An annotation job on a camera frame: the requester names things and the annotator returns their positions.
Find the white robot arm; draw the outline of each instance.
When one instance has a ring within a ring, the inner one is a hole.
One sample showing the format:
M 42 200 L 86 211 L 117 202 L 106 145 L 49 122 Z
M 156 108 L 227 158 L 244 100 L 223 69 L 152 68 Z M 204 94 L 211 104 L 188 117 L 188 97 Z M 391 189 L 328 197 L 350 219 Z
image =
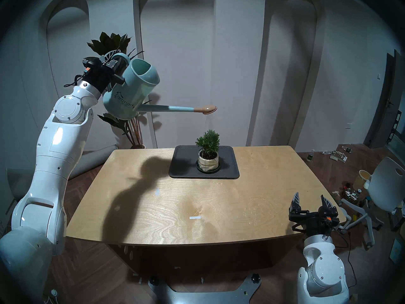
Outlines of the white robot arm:
M 307 235 L 304 241 L 304 257 L 308 267 L 301 267 L 297 276 L 299 304 L 343 304 L 349 302 L 345 267 L 335 255 L 330 234 L 339 224 L 337 209 L 321 196 L 322 206 L 317 212 L 301 210 L 298 193 L 289 209 L 289 220 L 296 222 L 294 231 Z
M 81 81 L 56 102 L 38 138 L 31 187 L 14 208 L 12 231 L 0 240 L 4 264 L 34 301 L 41 299 L 52 255 L 64 249 L 66 184 L 86 143 L 91 106 L 100 96 L 97 88 Z

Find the cup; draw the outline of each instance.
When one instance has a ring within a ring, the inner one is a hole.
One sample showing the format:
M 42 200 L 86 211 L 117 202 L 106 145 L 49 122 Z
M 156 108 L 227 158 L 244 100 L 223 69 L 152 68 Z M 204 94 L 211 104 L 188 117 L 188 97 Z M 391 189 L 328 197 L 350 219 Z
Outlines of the cup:
M 353 183 L 353 189 L 358 190 L 361 189 L 363 190 L 364 188 L 364 183 L 370 178 L 370 173 L 368 173 L 365 170 L 360 170 L 358 172 L 358 175 Z
M 122 77 L 124 84 L 115 84 L 103 96 L 106 110 L 121 120 L 130 120 L 137 115 L 137 107 L 160 82 L 155 67 L 148 62 L 135 58 L 130 61 Z

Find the small evergreen tree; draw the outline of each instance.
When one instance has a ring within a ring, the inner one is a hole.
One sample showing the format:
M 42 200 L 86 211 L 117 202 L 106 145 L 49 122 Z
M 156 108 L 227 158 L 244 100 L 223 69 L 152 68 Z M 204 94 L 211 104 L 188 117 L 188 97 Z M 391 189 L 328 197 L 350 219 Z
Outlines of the small evergreen tree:
M 210 129 L 197 139 L 196 145 L 201 147 L 201 157 L 206 160 L 215 159 L 220 146 L 220 135 Z

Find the light blue watering can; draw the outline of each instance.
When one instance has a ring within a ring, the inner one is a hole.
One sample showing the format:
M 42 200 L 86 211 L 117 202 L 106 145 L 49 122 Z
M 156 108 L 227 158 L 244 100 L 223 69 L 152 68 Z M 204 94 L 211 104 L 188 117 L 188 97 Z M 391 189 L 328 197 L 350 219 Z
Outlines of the light blue watering can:
M 160 82 L 158 72 L 148 62 L 135 58 L 130 60 L 123 53 L 115 54 L 113 58 L 123 58 L 128 67 L 122 74 L 125 82 L 115 84 L 113 89 L 106 92 L 103 96 L 103 103 L 107 111 L 121 120 L 133 119 L 138 112 L 200 112 L 210 114 L 217 107 L 206 105 L 202 108 L 193 107 L 175 107 L 171 105 L 142 104 L 145 97 Z

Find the large houseplant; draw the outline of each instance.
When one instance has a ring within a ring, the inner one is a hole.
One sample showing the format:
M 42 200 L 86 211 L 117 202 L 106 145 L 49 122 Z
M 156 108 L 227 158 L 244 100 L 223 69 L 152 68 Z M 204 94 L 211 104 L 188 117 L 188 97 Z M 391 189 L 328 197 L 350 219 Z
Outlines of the large houseplant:
M 108 61 L 115 53 L 126 53 L 126 49 L 130 41 L 131 38 L 128 38 L 127 34 L 120 36 L 112 33 L 110 36 L 108 36 L 105 32 L 102 32 L 100 35 L 100 41 L 92 40 L 92 43 L 88 42 L 87 44 L 98 55 L 105 56 L 106 61 Z M 121 66 L 118 67 L 117 73 L 121 74 L 124 71 L 125 67 L 126 63 L 122 63 Z M 109 123 L 111 126 L 123 130 L 124 134 L 127 136 L 128 140 L 132 144 L 133 149 L 145 148 L 145 146 L 142 145 L 141 142 L 139 121 L 137 116 L 132 120 L 117 119 L 109 113 L 104 113 L 103 116 L 98 115 L 98 117 L 103 121 Z
M 216 171 L 219 167 L 220 135 L 210 129 L 197 139 L 196 145 L 201 147 L 197 167 L 204 172 Z

